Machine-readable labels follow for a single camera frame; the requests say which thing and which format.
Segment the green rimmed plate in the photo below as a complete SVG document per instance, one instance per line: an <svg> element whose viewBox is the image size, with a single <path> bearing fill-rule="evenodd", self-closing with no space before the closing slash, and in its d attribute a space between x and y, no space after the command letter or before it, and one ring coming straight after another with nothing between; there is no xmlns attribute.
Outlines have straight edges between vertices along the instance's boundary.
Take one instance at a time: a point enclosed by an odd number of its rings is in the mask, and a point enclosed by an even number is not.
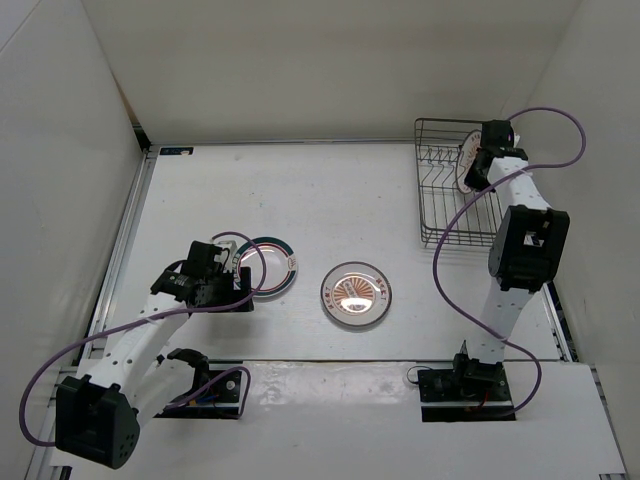
<svg viewBox="0 0 640 480"><path fill-rule="evenodd" d="M264 283L258 287L263 276L260 255L249 242L245 242L237 249L232 258L236 284L239 284L240 281L240 269L249 267L251 269L251 286L256 291L256 299L267 300L280 296L296 280L298 262L295 252L288 243L276 237L257 237L253 239L253 242L262 252L266 262Z"/></svg>

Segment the orange sun pattern plate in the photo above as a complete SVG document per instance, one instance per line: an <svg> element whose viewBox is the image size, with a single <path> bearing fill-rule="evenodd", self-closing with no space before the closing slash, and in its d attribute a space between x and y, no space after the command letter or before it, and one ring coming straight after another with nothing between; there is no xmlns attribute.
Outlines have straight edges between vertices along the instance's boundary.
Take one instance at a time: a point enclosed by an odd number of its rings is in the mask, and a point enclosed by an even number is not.
<svg viewBox="0 0 640 480"><path fill-rule="evenodd" d="M392 299L387 276L361 261L336 265L320 286L321 306L328 319L351 331L374 328L387 316Z"/></svg>

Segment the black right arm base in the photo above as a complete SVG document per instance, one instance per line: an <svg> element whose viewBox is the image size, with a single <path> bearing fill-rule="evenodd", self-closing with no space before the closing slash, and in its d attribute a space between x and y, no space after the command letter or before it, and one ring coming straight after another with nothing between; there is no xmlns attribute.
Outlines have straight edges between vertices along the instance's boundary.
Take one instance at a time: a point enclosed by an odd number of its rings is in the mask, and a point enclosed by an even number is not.
<svg viewBox="0 0 640 480"><path fill-rule="evenodd" d="M502 363L482 363L463 345L447 367L415 365L406 380L418 388L424 423L514 421L512 400Z"/></svg>

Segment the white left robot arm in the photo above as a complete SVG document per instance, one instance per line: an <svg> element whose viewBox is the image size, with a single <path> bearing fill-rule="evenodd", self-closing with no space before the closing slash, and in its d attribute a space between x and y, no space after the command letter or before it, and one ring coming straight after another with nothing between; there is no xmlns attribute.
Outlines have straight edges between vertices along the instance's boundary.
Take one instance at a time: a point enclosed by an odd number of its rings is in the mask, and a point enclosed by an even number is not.
<svg viewBox="0 0 640 480"><path fill-rule="evenodd" d="M154 282L141 311L116 344L80 377L67 377L56 392L55 446L58 450L119 469L131 457L142 427L209 395L213 386L236 380L245 368L210 369L193 349L164 349L194 313L252 310L251 270L225 270L185 263Z"/></svg>

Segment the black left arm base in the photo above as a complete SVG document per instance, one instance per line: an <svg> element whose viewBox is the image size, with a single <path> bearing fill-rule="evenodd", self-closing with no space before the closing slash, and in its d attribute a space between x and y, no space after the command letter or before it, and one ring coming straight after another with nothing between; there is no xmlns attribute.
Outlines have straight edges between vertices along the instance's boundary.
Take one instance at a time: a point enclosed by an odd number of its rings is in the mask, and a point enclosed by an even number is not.
<svg viewBox="0 0 640 480"><path fill-rule="evenodd" d="M193 381L157 418L239 420L243 416L252 383L248 368L213 362L193 349L175 349L167 359L186 363L193 370Z"/></svg>

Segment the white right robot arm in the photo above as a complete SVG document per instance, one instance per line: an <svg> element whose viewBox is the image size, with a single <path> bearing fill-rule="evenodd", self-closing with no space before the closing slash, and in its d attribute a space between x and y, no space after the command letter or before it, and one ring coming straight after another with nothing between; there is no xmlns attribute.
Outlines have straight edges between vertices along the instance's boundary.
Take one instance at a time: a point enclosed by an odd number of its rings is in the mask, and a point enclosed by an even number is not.
<svg viewBox="0 0 640 480"><path fill-rule="evenodd" d="M470 400L500 381L504 342L524 307L559 268L570 217L550 206L532 176L514 174L527 166L522 149L481 149L465 179L473 188L492 187L503 218L489 251L492 280L480 315L489 330L463 344L449 375L450 390L460 399Z"/></svg>

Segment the blue label sticker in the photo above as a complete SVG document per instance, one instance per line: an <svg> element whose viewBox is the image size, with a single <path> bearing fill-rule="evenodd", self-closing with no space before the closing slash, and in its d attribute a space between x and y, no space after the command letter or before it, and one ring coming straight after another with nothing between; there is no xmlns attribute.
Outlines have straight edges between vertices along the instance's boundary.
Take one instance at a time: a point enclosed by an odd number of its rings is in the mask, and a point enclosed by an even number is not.
<svg viewBox="0 0 640 480"><path fill-rule="evenodd" d="M160 156L188 156L192 155L193 147L163 147L159 150Z"/></svg>

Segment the white foam front board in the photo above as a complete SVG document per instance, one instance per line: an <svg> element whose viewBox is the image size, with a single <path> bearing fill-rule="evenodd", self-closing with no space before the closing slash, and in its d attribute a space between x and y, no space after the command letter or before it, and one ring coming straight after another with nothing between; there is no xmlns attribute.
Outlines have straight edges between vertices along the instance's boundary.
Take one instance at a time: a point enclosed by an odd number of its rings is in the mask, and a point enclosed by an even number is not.
<svg viewBox="0 0 640 480"><path fill-rule="evenodd" d="M426 423L404 363L253 363L244 415L155 419L118 470L75 479L604 479L625 467L584 365L545 365L513 421Z"/></svg>

